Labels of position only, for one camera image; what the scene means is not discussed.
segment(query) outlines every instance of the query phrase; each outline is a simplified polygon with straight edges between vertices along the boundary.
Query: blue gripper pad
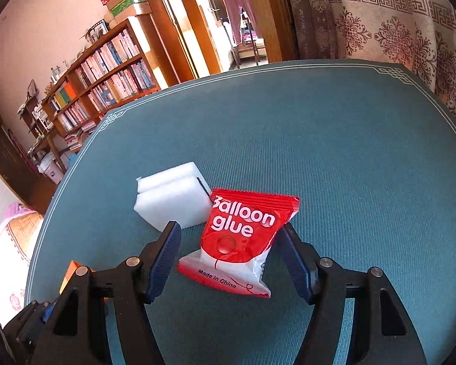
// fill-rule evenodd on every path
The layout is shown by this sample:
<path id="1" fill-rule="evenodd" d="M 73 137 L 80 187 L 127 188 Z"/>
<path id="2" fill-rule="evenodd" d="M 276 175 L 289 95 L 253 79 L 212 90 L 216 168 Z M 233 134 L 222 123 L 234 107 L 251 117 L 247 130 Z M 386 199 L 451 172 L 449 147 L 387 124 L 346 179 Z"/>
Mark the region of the blue gripper pad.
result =
<path id="1" fill-rule="evenodd" d="M 294 243 L 292 235 L 296 236 L 298 243 Z M 298 247 L 310 246 L 310 244 L 300 241 L 295 231 L 289 233 L 285 226 L 280 228 L 277 233 L 277 243 L 295 291 L 308 304 L 313 304 L 318 287 L 317 266 L 312 259 L 306 260 L 305 263 L 298 251 Z"/>
<path id="2" fill-rule="evenodd" d="M 167 224 L 166 229 L 170 228 L 170 224 L 170 222 Z M 162 240 L 166 229 L 162 232 L 159 240 Z M 180 245 L 181 226 L 176 222 L 167 234 L 155 261 L 152 263 L 149 272 L 149 286 L 145 292 L 148 303 L 152 303 L 157 296 L 162 294 Z"/>

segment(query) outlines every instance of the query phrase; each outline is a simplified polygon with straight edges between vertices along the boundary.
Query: greek key pattern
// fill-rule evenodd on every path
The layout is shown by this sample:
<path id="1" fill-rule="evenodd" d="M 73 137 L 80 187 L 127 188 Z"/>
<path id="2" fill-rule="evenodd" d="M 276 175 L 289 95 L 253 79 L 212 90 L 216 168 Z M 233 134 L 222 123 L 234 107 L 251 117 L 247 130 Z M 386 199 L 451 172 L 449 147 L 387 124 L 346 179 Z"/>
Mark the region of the greek key pattern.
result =
<path id="1" fill-rule="evenodd" d="M 396 67 L 374 67 L 375 71 L 379 74 L 390 75 L 392 78 L 397 78 L 407 85 L 414 85 L 414 82 L 410 79 L 404 70 Z"/>
<path id="2" fill-rule="evenodd" d="M 343 0 L 329 0 L 332 3 L 341 3 Z M 426 15 L 435 23 L 450 30 L 456 30 L 456 10 L 453 7 L 435 3 L 431 0 L 346 0 L 378 5 L 403 13 L 419 13 Z"/>
<path id="3" fill-rule="evenodd" d="M 102 132 L 105 130 L 108 125 L 110 125 L 115 119 L 120 118 L 121 116 L 124 116 L 126 110 L 114 112 L 110 115 L 105 116 L 105 119 L 103 119 L 101 127 L 98 129 L 99 132 Z"/>

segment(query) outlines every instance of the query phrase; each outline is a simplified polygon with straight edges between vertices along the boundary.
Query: pink cloth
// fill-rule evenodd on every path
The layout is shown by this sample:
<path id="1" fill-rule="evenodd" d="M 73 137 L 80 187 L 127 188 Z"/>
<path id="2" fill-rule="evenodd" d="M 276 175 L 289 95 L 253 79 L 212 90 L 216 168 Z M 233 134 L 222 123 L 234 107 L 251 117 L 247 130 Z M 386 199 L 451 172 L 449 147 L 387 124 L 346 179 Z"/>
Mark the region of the pink cloth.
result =
<path id="1" fill-rule="evenodd" d="M 240 29 L 240 24 L 242 21 L 241 10 L 247 13 L 248 19 L 252 23 L 253 29 L 257 33 L 259 38 L 263 36 L 260 33 L 260 29 L 257 28 L 255 15 L 253 14 L 252 6 L 250 0 L 223 0 L 225 2 L 226 12 L 228 14 L 228 19 L 230 20 L 231 30 L 235 37 L 237 45 L 242 43 L 242 31 Z"/>

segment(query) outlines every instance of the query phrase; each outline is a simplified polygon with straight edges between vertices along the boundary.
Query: pink wall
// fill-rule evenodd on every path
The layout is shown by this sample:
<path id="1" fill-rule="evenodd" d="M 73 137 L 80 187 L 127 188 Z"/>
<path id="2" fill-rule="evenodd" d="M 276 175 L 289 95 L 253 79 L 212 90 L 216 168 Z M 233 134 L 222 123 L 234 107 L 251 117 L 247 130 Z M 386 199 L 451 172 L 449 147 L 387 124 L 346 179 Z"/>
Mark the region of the pink wall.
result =
<path id="1" fill-rule="evenodd" d="M 51 67 L 70 61 L 84 32 L 103 19 L 100 0 L 10 0 L 0 15 L 0 115 L 27 150 L 34 137 L 18 119 L 31 79 L 44 97 Z"/>

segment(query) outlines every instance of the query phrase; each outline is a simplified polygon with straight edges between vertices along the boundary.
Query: white border line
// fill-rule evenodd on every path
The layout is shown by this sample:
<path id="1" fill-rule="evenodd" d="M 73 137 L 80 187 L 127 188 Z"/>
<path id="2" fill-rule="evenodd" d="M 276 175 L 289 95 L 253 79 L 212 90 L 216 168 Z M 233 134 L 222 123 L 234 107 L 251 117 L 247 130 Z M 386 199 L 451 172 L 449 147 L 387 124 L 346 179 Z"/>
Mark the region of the white border line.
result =
<path id="1" fill-rule="evenodd" d="M 265 72 L 283 71 L 283 70 L 288 70 L 288 69 L 321 68 L 321 67 L 323 67 L 323 68 L 325 68 L 325 67 L 331 67 L 331 68 L 335 68 L 335 67 L 336 68 L 372 68 L 375 71 L 377 71 L 377 73 L 380 74 L 380 75 L 391 75 L 391 74 L 390 73 L 379 72 L 377 70 L 377 68 L 400 70 L 402 72 L 402 74 L 406 75 L 408 77 L 408 79 L 412 82 L 412 84 L 432 103 L 432 105 L 443 116 L 443 118 L 446 120 L 446 122 L 448 122 L 449 126 L 451 127 L 451 129 L 453 129 L 454 133 L 456 134 L 455 122 L 453 120 L 451 120 L 451 118 L 448 116 L 448 114 L 444 111 L 443 106 L 434 99 L 434 97 L 435 97 L 434 94 L 430 95 L 429 94 L 430 91 L 428 89 L 422 88 L 422 86 L 419 83 L 417 83 L 409 74 L 406 73 L 406 70 L 407 70 L 406 68 L 402 69 L 400 67 L 393 67 L 392 65 L 376 65 L 376 64 L 365 64 L 365 63 L 346 63 L 346 64 L 331 64 L 331 63 L 297 64 L 297 63 L 292 63 L 291 65 L 282 65 L 282 66 L 278 66 L 278 67 L 268 66 L 267 68 L 247 69 L 247 70 L 243 70 L 243 71 L 236 71 L 236 72 L 234 72 L 232 74 L 224 73 L 224 74 L 221 74 L 220 76 L 217 76 L 215 78 L 213 78 L 213 77 L 205 77 L 204 79 L 195 80 L 195 81 L 192 81 L 192 82 L 186 82 L 185 84 L 176 85 L 176 86 L 174 86 L 172 88 L 168 88 L 166 90 L 163 90 L 162 92 L 154 93 L 152 95 L 147 96 L 147 98 L 145 100 L 140 100 L 138 102 L 132 102 L 132 103 L 129 103 L 129 104 L 123 106 L 123 107 L 119 107 L 119 108 L 114 109 L 111 113 L 109 113 L 106 116 L 105 120 L 103 120 L 100 123 L 100 125 L 95 130 L 93 135 L 90 136 L 90 138 L 88 139 L 87 144 L 83 148 L 81 148 L 81 151 L 80 151 L 80 154 L 79 154 L 78 158 L 74 162 L 73 166 L 70 168 L 70 171 L 68 171 L 66 176 L 64 177 L 64 182 L 61 183 L 61 188 L 54 195 L 54 198 L 52 199 L 52 205 L 50 205 L 50 212 L 47 213 L 47 216 L 44 219 L 44 223 L 42 224 L 42 228 L 41 228 L 41 230 L 39 232 L 39 237 L 38 237 L 37 243 L 35 245 L 32 262 L 30 263 L 30 267 L 29 267 L 29 273 L 27 275 L 25 303 L 29 303 L 30 302 L 30 290 L 28 290 L 27 288 L 30 287 L 30 283 L 31 283 L 31 281 L 33 279 L 33 275 L 34 275 L 34 272 L 35 272 L 35 267 L 37 265 L 38 254 L 39 254 L 40 248 L 42 246 L 42 241 L 44 240 L 44 236 L 45 236 L 43 234 L 43 232 L 45 232 L 47 230 L 47 227 L 49 226 L 49 222 L 50 222 L 51 216 L 52 216 L 52 214 L 53 214 L 53 212 L 54 212 L 54 210 L 56 208 L 57 202 L 59 201 L 59 198 L 61 197 L 61 195 L 62 195 L 62 193 L 64 191 L 64 188 L 66 187 L 70 177 L 74 173 L 74 170 L 76 170 L 77 165 L 79 164 L 79 162 L 83 158 L 83 154 L 89 148 L 90 144 L 93 142 L 93 140 L 98 135 L 98 133 L 102 132 L 103 130 L 105 130 L 108 127 L 108 125 L 113 123 L 113 121 L 115 120 L 115 115 L 116 115 L 116 118 L 119 118 L 119 117 L 123 116 L 126 111 L 131 110 L 132 108 L 136 108 L 138 106 L 142 106 L 145 103 L 149 103 L 149 102 L 151 102 L 153 100 L 156 100 L 156 99 L 159 99 L 161 97 L 165 97 L 165 96 L 168 96 L 168 95 L 173 94 L 173 93 L 177 93 L 177 92 L 185 90 L 185 89 L 192 89 L 194 87 L 198 87 L 198 86 L 201 86 L 201 85 L 211 84 L 211 83 L 218 82 L 218 81 L 223 81 L 223 80 L 229 79 L 229 78 L 244 77 L 246 75 L 262 74 L 262 73 L 265 73 Z M 400 79 L 400 78 L 397 78 L 397 77 L 393 77 L 393 78 L 398 79 L 399 81 L 404 83 L 402 81 L 402 79 Z M 108 120 L 107 118 L 109 116 L 113 116 L 113 119 Z"/>

